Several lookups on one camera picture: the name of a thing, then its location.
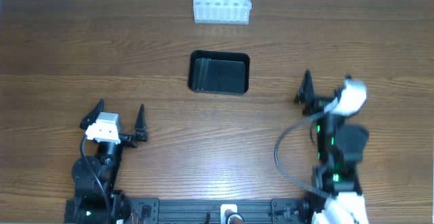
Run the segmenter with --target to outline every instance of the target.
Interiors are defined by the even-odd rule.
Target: wooden tabletop
[[[273,149],[302,119],[304,71],[330,94],[351,74],[368,101],[350,121],[370,139],[359,166],[371,223],[430,223],[434,0],[252,0],[247,26],[201,24],[193,0],[1,0],[0,221],[62,222],[74,194],[79,122],[99,101],[149,142],[126,149],[117,188],[161,199],[300,198]],[[243,96],[187,87],[194,50],[250,56]],[[309,128],[284,167],[309,182]],[[88,143],[87,154],[96,145]]]

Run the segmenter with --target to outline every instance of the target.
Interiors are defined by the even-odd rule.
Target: wood grain
[[[195,25],[192,0],[2,0],[0,221],[61,222],[78,124],[98,102],[126,132],[141,103],[150,140],[127,149],[117,187],[162,199],[299,198],[273,160],[310,68],[328,94],[350,73],[368,86],[351,119],[370,130],[359,167],[371,223],[430,223],[434,0],[252,0],[248,26]],[[245,52],[243,96],[196,94],[193,50]],[[95,144],[88,144],[92,154]],[[282,145],[309,181],[308,128]]]

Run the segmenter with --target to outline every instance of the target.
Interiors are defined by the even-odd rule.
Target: white plastic container
[[[196,24],[249,24],[250,0],[193,0]]]

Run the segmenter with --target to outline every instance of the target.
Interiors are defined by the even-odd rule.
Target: black plastic tray
[[[249,89],[247,54],[196,50],[191,53],[189,88],[194,92],[243,95]]]

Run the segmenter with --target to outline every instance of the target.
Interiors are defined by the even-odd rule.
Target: wooden table
[[[126,149],[117,188],[161,199],[299,198],[275,167],[307,68],[329,94],[350,73],[369,99],[361,185],[371,223],[430,223],[433,205],[434,0],[252,0],[248,26],[193,21],[192,0],[2,0],[0,221],[63,221],[74,193],[81,118],[98,102],[150,140]],[[243,96],[187,87],[193,50],[251,58]],[[88,143],[87,154],[96,145]],[[308,128],[282,146],[309,182]]]

